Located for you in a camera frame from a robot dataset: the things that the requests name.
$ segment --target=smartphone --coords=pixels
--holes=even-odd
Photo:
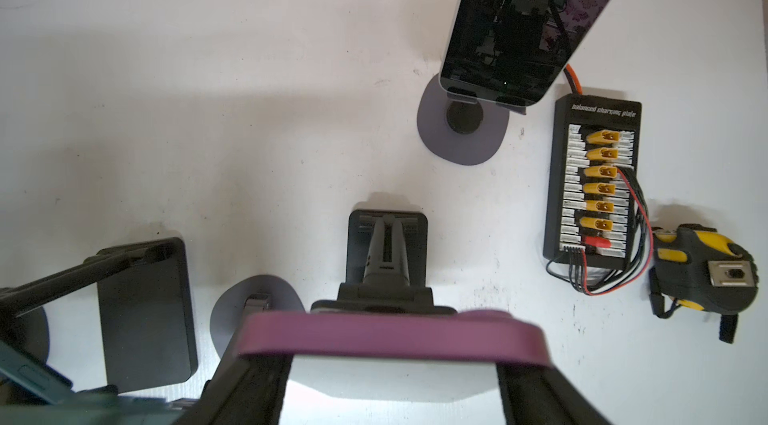
[[[447,92],[536,104],[609,0],[461,0],[440,71]]]

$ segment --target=tape measure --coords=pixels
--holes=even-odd
[[[658,318],[680,307],[720,314],[720,340],[734,343],[739,312],[757,296],[752,255],[715,228],[683,224],[654,230],[650,306]],[[667,310],[664,296],[672,299]]]

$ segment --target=red and black wire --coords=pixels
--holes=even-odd
[[[648,270],[650,260],[654,254],[653,232],[650,228],[648,205],[646,204],[643,190],[640,188],[638,179],[632,169],[619,166],[618,173],[627,185],[638,208],[638,213],[634,215],[634,226],[631,228],[631,230],[635,230],[638,233],[638,249],[627,267],[621,271],[613,270],[604,273],[594,283],[590,283],[587,253],[583,248],[576,247],[563,251],[559,257],[548,262],[545,267],[549,275],[570,283],[575,291],[585,295],[606,295],[638,280]],[[549,267],[553,262],[562,260],[566,255],[568,256],[568,276],[564,277],[552,272]]]
[[[568,84],[571,86],[571,93],[583,95],[584,91],[581,89],[581,83],[578,81],[578,77],[576,76],[573,67],[571,67],[571,64],[565,64],[563,74],[565,75]]]

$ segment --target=gray suction cup base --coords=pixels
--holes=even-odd
[[[477,165],[494,156],[502,146],[509,123],[509,110],[487,100],[476,100],[482,107],[482,121],[474,132],[459,133],[448,124],[448,108],[461,97],[451,97],[435,75],[427,84],[418,104],[416,125],[427,148],[449,162]]]
[[[270,296],[270,310],[304,311],[296,291],[280,277],[256,275],[236,283],[219,297],[210,313],[210,338],[219,358],[240,325],[245,300],[256,294]]]

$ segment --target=black strap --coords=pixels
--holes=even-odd
[[[674,312],[680,308],[680,304],[677,303],[677,299],[672,301],[672,306],[669,310],[664,310],[665,300],[661,295],[661,289],[659,287],[659,278],[656,276],[656,268],[651,268],[648,272],[648,278],[650,279],[650,310],[658,318],[669,318]]]
[[[720,315],[720,340],[725,343],[734,343],[736,325],[739,324],[739,315]]]
[[[174,425],[277,425],[293,355],[238,357]]]
[[[509,425],[610,425],[557,369],[496,363]]]

